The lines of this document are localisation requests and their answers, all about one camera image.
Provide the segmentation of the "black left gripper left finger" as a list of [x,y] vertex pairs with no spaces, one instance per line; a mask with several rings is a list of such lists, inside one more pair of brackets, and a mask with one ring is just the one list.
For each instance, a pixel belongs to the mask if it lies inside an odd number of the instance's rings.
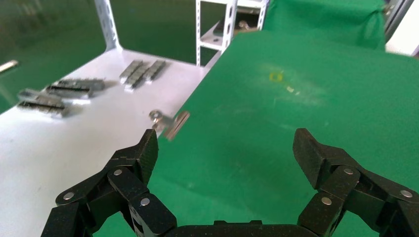
[[163,237],[177,227],[176,217],[147,185],[158,158],[156,131],[117,150],[96,174],[60,193],[46,221],[44,237],[90,237],[116,213],[138,237]]

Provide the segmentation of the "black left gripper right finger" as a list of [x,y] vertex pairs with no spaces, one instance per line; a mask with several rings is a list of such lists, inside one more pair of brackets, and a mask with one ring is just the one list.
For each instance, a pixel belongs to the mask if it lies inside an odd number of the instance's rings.
[[305,128],[295,131],[293,154],[316,190],[299,226],[330,237],[351,212],[381,237],[418,236],[417,192],[366,170],[345,150],[319,143]]

